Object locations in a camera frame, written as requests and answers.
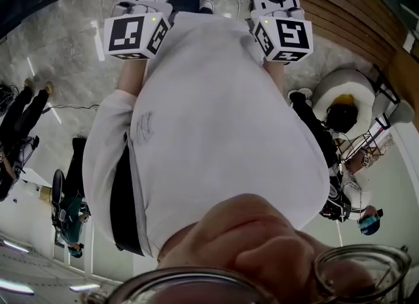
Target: logo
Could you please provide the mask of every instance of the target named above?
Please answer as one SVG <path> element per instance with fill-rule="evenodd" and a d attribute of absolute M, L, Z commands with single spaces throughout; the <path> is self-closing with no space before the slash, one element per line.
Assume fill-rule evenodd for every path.
<path fill-rule="evenodd" d="M 298 51 L 279 51 L 279 53 L 274 57 L 273 60 L 281 62 L 296 62 L 306 56 L 306 52 Z"/>
<path fill-rule="evenodd" d="M 151 120 L 153 118 L 153 112 L 148 111 L 142 114 L 137 121 L 137 144 L 143 145 L 150 141 L 151 136 L 154 132 L 151 129 Z"/>
<path fill-rule="evenodd" d="M 264 30 L 262 24 L 259 24 L 257 26 L 257 29 L 255 31 L 255 37 L 261 45 L 265 56 L 268 57 L 269 54 L 274 50 L 274 45 L 272 44 L 272 41 L 270 40 L 268 34 L 266 34 L 266 31 Z"/>
<path fill-rule="evenodd" d="M 276 20 L 281 47 L 309 49 L 306 28 L 303 22 Z"/>
<path fill-rule="evenodd" d="M 150 52 L 152 52 L 154 55 L 157 53 L 158 48 L 160 48 L 160 45 L 162 44 L 163 39 L 168 33 L 168 31 L 169 31 L 169 28 L 167 27 L 165 21 L 161 19 L 155 32 L 153 33 L 153 36 L 151 37 L 149 45 L 147 45 L 147 49 Z"/>
<path fill-rule="evenodd" d="M 139 49 L 144 16 L 119 18 L 113 22 L 109 51 Z"/>

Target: person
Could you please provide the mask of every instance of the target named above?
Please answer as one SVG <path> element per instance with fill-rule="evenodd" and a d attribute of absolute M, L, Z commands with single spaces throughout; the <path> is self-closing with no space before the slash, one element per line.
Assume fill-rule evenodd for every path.
<path fill-rule="evenodd" d="M 237 195 L 170 238 L 160 251 L 158 269 L 129 280 L 123 285 L 127 297 L 119 292 L 109 302 L 141 298 L 147 304 L 332 303 L 321 300 L 325 295 L 314 272 L 316 258 L 330 249 L 296 230 L 261 196 Z M 362 264 L 336 260 L 321 271 L 337 295 L 352 298 L 375 291 Z M 182 273 L 183 278 L 174 277 Z M 242 282 L 247 286 L 240 287 Z"/>
<path fill-rule="evenodd" d="M 301 88 L 298 91 L 289 91 L 288 98 L 291 100 L 291 106 L 295 113 L 297 113 L 316 138 L 326 160 L 327 167 L 332 168 L 334 164 L 338 163 L 338 148 L 333 141 L 331 133 L 317 119 L 310 107 L 312 105 L 310 100 L 312 95 L 313 92 L 309 88 Z"/>
<path fill-rule="evenodd" d="M 361 148 L 346 162 L 342 175 L 343 192 L 351 202 L 349 219 L 357 220 L 364 235 L 376 233 L 380 228 L 380 218 L 384 215 L 383 210 L 371 205 L 373 194 L 367 189 L 369 179 L 365 175 L 368 165 L 367 151 Z"/>
<path fill-rule="evenodd" d="M 262 66 L 247 25 L 205 14 L 212 9 L 200 11 L 199 0 L 169 2 L 181 11 L 147 79 L 145 61 L 126 61 L 88 136 L 83 183 L 95 229 L 118 244 L 113 221 L 125 229 L 135 223 L 143 253 L 162 259 L 164 246 L 215 205 L 246 193 L 303 228 L 325 204 L 329 176 L 316 139 L 285 102 L 283 64 Z M 114 185 L 126 151 L 123 171 L 131 178 Z M 129 189 L 132 202 L 111 220 Z M 237 215 L 237 224 L 229 220 L 231 227 L 241 226 L 242 217 L 248 223 L 271 218 L 263 205 Z M 135 218 L 128 221 L 131 206 Z"/>
<path fill-rule="evenodd" d="M 330 192 L 328 201 L 320 214 L 331 220 L 357 220 L 358 227 L 364 235 L 372 235 L 380 228 L 382 210 L 370 205 L 373 194 L 366 190 L 368 178 L 364 169 L 368 166 L 369 157 L 365 149 L 360 149 L 342 166 L 340 173 L 337 147 L 328 129 L 322 125 L 310 107 L 312 91 L 302 88 L 290 91 L 288 98 L 301 120 L 307 125 L 316 138 L 329 167 Z"/>
<path fill-rule="evenodd" d="M 60 210 L 65 210 L 65 218 L 61 224 L 60 236 L 67 243 L 71 256 L 80 258 L 83 255 L 83 244 L 80 244 L 82 225 L 87 223 L 90 212 L 84 206 L 84 186 L 82 181 L 82 161 L 85 138 L 73 138 L 73 158 L 63 182 L 64 197 L 60 202 Z"/>
<path fill-rule="evenodd" d="M 45 88 L 39 91 L 32 103 L 24 110 L 33 97 L 32 87 L 30 79 L 26 79 L 23 91 L 12 102 L 0 125 L 0 202 L 7 198 L 16 181 L 13 166 L 18 159 L 20 146 L 37 124 L 54 90 L 52 83 L 47 82 Z"/>

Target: white sleeve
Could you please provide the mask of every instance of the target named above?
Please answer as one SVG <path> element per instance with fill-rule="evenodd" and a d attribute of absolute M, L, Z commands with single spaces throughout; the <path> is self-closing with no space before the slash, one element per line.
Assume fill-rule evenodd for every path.
<path fill-rule="evenodd" d="M 366 208 L 371 203 L 373 194 L 371 191 L 363 191 L 355 182 L 347 183 L 343 187 L 344 194 L 348 197 L 351 202 L 352 209 L 362 210 Z M 359 215 L 357 212 L 351 212 L 349 219 L 358 220 L 364 215 L 365 211 Z"/>
<path fill-rule="evenodd" d="M 83 155 L 83 185 L 95 229 L 114 241 L 111 226 L 111 192 L 115 171 L 130 135 L 137 97 L 115 90 L 100 105 Z"/>

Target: wooden wall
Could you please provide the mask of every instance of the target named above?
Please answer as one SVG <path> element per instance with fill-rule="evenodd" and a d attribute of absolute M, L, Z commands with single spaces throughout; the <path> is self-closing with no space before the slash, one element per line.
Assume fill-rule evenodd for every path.
<path fill-rule="evenodd" d="M 384 69 L 407 30 L 381 0 L 300 0 L 313 31 Z"/>
<path fill-rule="evenodd" d="M 384 69 L 397 94 L 414 109 L 413 124 L 419 131 L 419 63 L 405 50 L 399 49 Z"/>

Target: ceiling light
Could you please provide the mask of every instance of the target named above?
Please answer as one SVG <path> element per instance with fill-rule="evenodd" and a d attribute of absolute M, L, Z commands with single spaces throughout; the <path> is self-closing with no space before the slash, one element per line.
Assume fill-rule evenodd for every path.
<path fill-rule="evenodd" d="M 34 295 L 32 289 L 26 285 L 9 282 L 7 280 L 0 280 L 0 289 L 14 292 L 20 295 Z"/>
<path fill-rule="evenodd" d="M 6 246 L 11 247 L 11 248 L 14 248 L 14 249 L 16 249 L 16 250 L 18 250 L 18 251 L 20 251 L 20 252 L 23 252 L 23 253 L 29 253 L 29 250 L 27 250 L 27 249 L 25 249 L 25 248 L 22 248 L 22 247 L 19 247 L 18 245 L 13 244 L 13 243 L 11 243 L 11 242 L 9 242 L 9 241 L 3 240 L 3 243 L 4 243 Z"/>
<path fill-rule="evenodd" d="M 90 291 L 97 288 L 100 288 L 100 286 L 97 284 L 85 284 L 84 286 L 70 286 L 70 290 L 74 292 Z"/>

